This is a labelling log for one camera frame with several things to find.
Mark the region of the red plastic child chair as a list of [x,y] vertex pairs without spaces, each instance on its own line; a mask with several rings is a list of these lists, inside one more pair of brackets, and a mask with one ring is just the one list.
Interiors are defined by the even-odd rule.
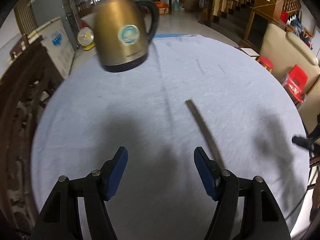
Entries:
[[283,78],[281,85],[288,89],[289,94],[293,96],[296,103],[303,103],[306,100],[306,94],[303,89],[307,81],[307,74],[296,64]]

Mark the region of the red yellow round stool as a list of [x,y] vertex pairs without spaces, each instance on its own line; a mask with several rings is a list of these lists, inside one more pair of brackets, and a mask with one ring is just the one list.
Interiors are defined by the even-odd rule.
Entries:
[[258,56],[256,58],[256,61],[260,63],[266,70],[272,73],[274,66],[273,66],[273,63],[268,58],[263,56]]

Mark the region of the beige sofa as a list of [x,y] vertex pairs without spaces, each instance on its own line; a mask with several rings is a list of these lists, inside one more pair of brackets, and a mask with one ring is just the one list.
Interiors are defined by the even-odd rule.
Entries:
[[308,133],[318,125],[319,115],[319,61],[311,49],[294,33],[285,32],[270,23],[263,37],[259,55],[273,63],[272,75],[282,81],[286,74],[298,65],[308,76],[303,89],[306,101],[298,112]]

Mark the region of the small white step stool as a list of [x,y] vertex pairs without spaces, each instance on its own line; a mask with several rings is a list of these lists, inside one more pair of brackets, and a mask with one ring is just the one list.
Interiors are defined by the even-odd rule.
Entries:
[[259,56],[259,54],[254,51],[252,48],[242,48],[242,47],[238,47],[238,49],[242,52],[244,52],[246,55],[248,55],[249,57],[252,58],[257,58]]

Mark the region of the dark wooden sideboard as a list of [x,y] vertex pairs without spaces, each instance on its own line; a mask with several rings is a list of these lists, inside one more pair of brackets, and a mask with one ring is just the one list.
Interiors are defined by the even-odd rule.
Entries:
[[31,148],[47,103],[63,77],[38,37],[1,78],[1,239],[30,239],[38,217]]

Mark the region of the small white fan heater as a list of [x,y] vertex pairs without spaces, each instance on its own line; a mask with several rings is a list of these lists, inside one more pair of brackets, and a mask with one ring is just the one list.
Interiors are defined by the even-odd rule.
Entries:
[[89,27],[84,27],[79,31],[77,40],[83,51],[89,51],[95,47],[93,30]]

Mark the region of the white chest freezer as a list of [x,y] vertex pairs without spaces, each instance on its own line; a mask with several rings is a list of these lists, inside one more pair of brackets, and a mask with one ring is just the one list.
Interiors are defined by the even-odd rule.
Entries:
[[71,71],[75,50],[67,36],[60,17],[56,17],[35,29],[28,36],[23,34],[10,51],[9,63],[12,63],[36,39],[41,38],[41,44],[60,75],[66,79]]

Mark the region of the gold electric kettle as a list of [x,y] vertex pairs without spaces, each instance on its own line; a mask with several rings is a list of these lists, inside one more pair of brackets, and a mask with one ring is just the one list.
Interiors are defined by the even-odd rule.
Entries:
[[148,58],[159,10],[152,0],[101,0],[95,6],[94,42],[101,67],[125,72]]

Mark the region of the grey refrigerator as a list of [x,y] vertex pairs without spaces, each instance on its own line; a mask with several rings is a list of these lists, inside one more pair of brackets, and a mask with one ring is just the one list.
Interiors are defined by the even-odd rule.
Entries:
[[30,0],[33,16],[37,26],[41,26],[50,20],[60,18],[73,49],[78,48],[76,40],[79,31],[70,0]]

